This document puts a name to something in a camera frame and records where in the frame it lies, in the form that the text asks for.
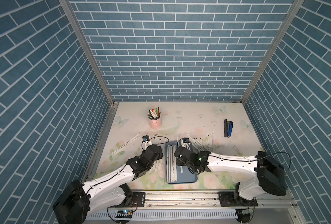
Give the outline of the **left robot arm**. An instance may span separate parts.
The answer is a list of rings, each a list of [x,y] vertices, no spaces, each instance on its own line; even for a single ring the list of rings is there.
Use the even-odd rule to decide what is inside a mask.
[[[150,145],[139,156],[107,175],[84,183],[74,180],[53,205],[58,223],[81,224],[88,215],[102,209],[128,206],[133,195],[128,183],[144,176],[162,158],[162,148]]]

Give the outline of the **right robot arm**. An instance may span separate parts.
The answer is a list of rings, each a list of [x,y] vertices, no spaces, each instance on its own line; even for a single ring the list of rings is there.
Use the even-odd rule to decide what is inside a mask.
[[[244,200],[268,193],[286,195],[285,169],[271,154],[259,151],[255,156],[225,156],[208,151],[195,153],[179,146],[174,152],[180,165],[187,166],[193,174],[203,172],[233,172],[249,177],[238,183],[234,197]]]

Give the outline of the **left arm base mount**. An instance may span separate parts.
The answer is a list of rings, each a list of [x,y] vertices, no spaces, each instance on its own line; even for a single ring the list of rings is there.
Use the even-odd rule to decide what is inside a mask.
[[[126,196],[123,202],[118,207],[141,207],[145,206],[146,193],[133,192],[132,196]]]

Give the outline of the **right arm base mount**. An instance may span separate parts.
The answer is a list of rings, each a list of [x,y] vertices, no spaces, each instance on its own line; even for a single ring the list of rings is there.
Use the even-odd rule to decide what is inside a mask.
[[[221,207],[256,207],[258,206],[257,200],[243,199],[240,196],[235,196],[234,192],[221,191],[218,193]]]

